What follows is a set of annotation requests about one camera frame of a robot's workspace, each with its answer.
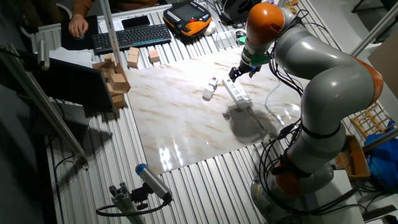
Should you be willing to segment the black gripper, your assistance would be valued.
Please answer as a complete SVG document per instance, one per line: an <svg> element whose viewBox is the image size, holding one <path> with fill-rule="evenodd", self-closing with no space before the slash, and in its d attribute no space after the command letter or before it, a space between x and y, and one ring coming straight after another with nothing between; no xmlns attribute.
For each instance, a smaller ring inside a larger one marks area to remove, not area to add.
<svg viewBox="0 0 398 224"><path fill-rule="evenodd" d="M238 77L242 74L249 73L249 77L252 78L255 73L261 70L261 65L259 66L250 66L246 64L243 60L240 61L239 67L232 67L228 76L232 82L235 82Z"/></svg>

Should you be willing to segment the person's hand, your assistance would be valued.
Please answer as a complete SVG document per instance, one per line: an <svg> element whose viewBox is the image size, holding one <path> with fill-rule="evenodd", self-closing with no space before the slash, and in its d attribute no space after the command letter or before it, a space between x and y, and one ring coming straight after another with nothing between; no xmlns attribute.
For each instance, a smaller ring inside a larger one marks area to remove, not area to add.
<svg viewBox="0 0 398 224"><path fill-rule="evenodd" d="M82 15L76 14L72 17L68 30L73 37L79 39L88 30L88 23Z"/></svg>

